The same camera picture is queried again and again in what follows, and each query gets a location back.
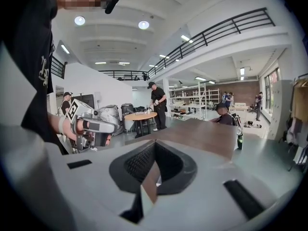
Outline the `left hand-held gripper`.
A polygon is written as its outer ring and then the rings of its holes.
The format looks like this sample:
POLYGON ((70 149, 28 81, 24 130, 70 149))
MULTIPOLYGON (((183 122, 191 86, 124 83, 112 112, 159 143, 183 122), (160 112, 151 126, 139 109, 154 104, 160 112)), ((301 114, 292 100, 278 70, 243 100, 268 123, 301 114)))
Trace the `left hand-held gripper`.
POLYGON ((70 140, 75 151, 93 149, 97 146, 105 146, 111 133, 116 132, 116 117, 101 115, 86 103, 74 99, 67 113, 71 123, 72 132, 76 132, 77 121, 82 119, 89 123, 84 126, 84 132, 77 135, 77 141, 70 140))

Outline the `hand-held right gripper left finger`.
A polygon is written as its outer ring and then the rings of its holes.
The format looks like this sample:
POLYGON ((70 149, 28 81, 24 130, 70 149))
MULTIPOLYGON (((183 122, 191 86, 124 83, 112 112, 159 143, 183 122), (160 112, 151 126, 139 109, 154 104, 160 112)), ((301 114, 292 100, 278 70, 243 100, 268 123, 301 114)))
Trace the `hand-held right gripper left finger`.
POLYGON ((72 214, 74 231, 149 231, 120 214, 131 208, 135 195, 118 188, 109 174, 117 157, 144 146, 147 140, 98 152, 62 155, 55 144, 45 145, 59 190, 72 214))

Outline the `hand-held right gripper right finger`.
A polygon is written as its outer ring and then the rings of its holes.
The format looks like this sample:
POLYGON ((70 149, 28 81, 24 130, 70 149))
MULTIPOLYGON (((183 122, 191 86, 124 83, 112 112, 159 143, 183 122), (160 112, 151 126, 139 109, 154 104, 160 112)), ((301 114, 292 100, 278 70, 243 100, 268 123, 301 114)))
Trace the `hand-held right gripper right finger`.
POLYGON ((263 181, 223 156, 179 143, 165 144, 189 155, 197 165, 181 193, 161 195, 141 221, 147 231, 260 231, 286 207, 294 190, 277 197, 263 181), (224 183, 237 180, 265 209, 249 219, 224 183))

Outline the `person's left hand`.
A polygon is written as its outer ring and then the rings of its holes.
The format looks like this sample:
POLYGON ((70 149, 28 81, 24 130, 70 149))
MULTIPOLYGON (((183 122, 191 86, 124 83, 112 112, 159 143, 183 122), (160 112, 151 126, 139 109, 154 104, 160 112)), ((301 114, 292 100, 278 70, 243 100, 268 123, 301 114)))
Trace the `person's left hand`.
POLYGON ((73 141, 77 141, 77 135, 82 134, 84 132, 84 126, 88 127, 89 122, 85 122, 80 119, 77 121, 76 132, 72 132, 71 123, 68 118, 65 118, 63 122, 63 132, 69 139, 73 141))

